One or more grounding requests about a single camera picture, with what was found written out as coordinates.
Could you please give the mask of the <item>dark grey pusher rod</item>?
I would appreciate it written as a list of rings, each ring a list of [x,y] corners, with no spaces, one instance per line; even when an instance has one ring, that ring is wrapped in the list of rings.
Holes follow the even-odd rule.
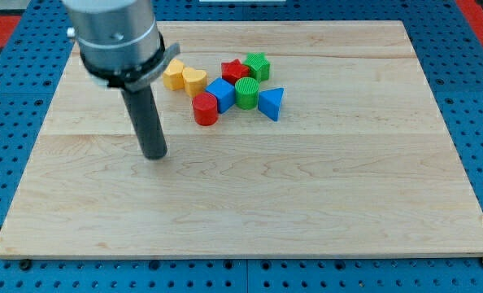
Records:
[[[152,89],[121,90],[121,94],[137,135],[141,152],[148,160],[163,158],[168,151]]]

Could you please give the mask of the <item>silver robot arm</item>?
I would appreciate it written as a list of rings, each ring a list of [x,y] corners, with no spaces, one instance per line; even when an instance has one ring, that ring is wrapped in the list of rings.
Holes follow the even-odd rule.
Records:
[[[63,0],[72,22],[67,35],[82,62],[106,87],[121,91],[141,151],[148,160],[168,151],[151,83],[180,54],[166,46],[151,0]]]

